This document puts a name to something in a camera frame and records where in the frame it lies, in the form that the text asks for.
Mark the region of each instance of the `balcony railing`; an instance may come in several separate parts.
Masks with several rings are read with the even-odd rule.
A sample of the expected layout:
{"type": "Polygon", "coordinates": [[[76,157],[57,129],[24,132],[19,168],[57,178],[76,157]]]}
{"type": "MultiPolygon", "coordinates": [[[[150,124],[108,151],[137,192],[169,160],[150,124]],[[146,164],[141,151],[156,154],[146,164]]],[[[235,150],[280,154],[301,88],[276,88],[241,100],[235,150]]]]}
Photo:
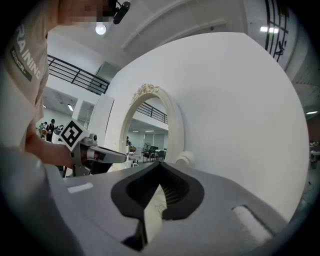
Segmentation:
{"type": "Polygon", "coordinates": [[[80,86],[90,92],[101,95],[106,93],[109,82],[77,66],[48,54],[49,73],[71,84],[80,86]]]}
{"type": "Polygon", "coordinates": [[[168,116],[148,103],[142,103],[136,111],[145,114],[148,117],[154,118],[162,123],[168,124],[168,116]]]}

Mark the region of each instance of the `ornate white arch frame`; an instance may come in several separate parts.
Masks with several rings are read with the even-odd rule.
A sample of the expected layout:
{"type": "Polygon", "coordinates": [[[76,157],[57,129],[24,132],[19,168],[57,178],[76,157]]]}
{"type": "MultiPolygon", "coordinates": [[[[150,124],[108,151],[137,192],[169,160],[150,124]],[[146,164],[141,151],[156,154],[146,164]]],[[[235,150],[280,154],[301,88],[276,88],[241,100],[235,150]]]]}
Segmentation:
{"type": "Polygon", "coordinates": [[[161,100],[168,118],[168,150],[164,161],[191,167],[194,163],[194,157],[191,152],[184,151],[185,129],[180,109],[164,89],[149,83],[144,83],[133,94],[130,107],[122,123],[118,144],[119,152],[126,154],[127,134],[136,110],[142,103],[152,98],[161,100]]]}

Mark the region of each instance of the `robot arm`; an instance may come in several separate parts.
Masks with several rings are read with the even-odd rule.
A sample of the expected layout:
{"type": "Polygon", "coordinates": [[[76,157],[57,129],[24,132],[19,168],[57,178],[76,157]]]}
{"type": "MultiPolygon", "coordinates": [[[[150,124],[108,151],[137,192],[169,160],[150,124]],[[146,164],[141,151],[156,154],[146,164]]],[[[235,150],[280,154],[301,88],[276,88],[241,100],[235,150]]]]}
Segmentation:
{"type": "Polygon", "coordinates": [[[59,137],[71,152],[73,176],[106,173],[112,164],[127,160],[125,154],[98,146],[97,135],[90,133],[74,119],[66,125],[59,137]],[[81,158],[83,148],[86,149],[86,161],[81,158]]]}

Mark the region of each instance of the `black rubber opening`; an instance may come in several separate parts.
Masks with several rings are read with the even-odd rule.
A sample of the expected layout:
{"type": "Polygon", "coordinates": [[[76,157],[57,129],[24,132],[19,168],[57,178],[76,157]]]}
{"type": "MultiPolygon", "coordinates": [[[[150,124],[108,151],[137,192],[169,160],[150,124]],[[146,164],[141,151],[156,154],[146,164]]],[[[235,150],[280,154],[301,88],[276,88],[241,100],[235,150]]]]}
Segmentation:
{"type": "Polygon", "coordinates": [[[123,243],[135,250],[144,247],[147,241],[144,209],[161,185],[167,204],[162,213],[164,220],[181,220],[192,214],[204,199],[205,191],[199,181],[169,166],[156,162],[145,169],[116,183],[111,198],[122,215],[138,219],[142,228],[137,228],[134,237],[123,243]]]}

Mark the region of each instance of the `human arm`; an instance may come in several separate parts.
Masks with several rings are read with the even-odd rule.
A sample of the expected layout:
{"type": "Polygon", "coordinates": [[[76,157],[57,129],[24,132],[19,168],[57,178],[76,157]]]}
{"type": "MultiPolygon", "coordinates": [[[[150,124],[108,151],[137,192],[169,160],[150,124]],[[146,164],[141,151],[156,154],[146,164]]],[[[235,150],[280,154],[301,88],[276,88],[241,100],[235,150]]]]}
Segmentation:
{"type": "Polygon", "coordinates": [[[69,149],[65,145],[44,141],[37,136],[33,127],[35,123],[31,122],[26,131],[25,151],[37,156],[44,164],[66,166],[72,169],[69,149]]]}

